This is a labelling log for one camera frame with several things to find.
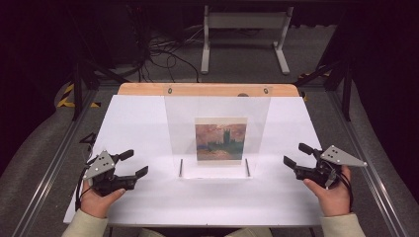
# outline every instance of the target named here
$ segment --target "white table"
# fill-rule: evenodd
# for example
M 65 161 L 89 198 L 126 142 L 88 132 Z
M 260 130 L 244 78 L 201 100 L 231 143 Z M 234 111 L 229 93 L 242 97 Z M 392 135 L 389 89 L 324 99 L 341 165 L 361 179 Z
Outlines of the white table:
M 171 156 L 163 96 L 115 95 L 93 148 L 133 157 L 120 161 L 116 174 L 133 175 L 149 166 L 110 209 L 109 223 L 141 227 L 297 227 L 319 225 L 317 198 L 295 179 L 283 157 L 314 167 L 315 159 L 298 151 L 304 142 L 321 148 L 301 97 L 271 98 L 258 164 L 250 179 L 179 178 Z M 64 217 L 74 215 L 74 198 Z

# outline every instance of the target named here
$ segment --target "painting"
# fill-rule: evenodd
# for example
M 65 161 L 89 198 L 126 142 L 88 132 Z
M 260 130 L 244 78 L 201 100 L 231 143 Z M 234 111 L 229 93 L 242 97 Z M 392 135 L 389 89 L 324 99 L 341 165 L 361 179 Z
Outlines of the painting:
M 198 161 L 241 161 L 247 118 L 196 118 Z

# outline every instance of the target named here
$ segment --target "human hand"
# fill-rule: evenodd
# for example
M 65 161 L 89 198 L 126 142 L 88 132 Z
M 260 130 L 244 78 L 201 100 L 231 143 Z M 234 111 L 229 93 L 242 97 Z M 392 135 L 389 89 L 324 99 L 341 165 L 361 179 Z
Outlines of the human hand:
M 348 178 L 348 182 L 351 181 L 351 171 L 347 166 L 342 166 L 342 174 Z M 345 215 L 350 212 L 350 194 L 342 182 L 331 190 L 325 190 L 309 179 L 303 182 L 317 196 L 325 217 Z
M 92 216 L 106 218 L 109 207 L 125 192 L 125 189 L 120 189 L 108 194 L 107 196 L 101 197 L 93 189 L 90 189 L 87 181 L 84 181 L 80 209 Z

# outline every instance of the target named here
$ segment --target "white metal frame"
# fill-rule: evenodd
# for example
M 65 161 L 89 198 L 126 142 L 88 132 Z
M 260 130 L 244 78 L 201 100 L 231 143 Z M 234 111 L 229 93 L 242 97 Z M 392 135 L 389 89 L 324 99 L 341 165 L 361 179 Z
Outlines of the white metal frame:
M 210 12 L 209 6 L 206 6 L 204 12 L 204 50 L 201 72 L 203 74 L 210 72 L 210 29 L 251 28 L 281 30 L 280 39 L 273 42 L 274 50 L 281 70 L 285 75 L 290 74 L 290 69 L 283 53 L 283 45 L 292 15 L 293 7 L 289 7 L 286 12 L 279 13 L 220 13 Z

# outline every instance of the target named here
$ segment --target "dark background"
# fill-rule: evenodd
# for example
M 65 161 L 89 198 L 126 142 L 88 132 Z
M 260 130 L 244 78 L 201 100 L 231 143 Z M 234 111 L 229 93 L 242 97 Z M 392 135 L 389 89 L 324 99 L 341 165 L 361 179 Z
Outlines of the dark background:
M 112 68 L 145 60 L 146 50 L 138 48 L 128 25 L 132 18 L 124 6 L 63 8 L 47 1 L 11 0 L 0 4 L 3 173 L 26 137 L 54 113 L 54 98 L 71 80 L 77 55 Z M 192 6 L 136 7 L 140 29 L 158 29 L 179 41 L 186 37 L 183 29 L 202 23 L 204 11 Z M 353 78 L 362 103 L 389 159 L 419 200 L 415 182 L 419 169 L 415 149 L 419 142 L 419 27 L 409 2 L 386 1 L 369 7 L 346 11 L 346 15 L 343 8 L 296 7 L 292 25 L 336 25 L 342 16 L 349 17 L 351 24 L 341 25 L 342 32 L 330 43 L 323 62 L 355 50 Z M 141 38 L 147 42 L 147 32 Z

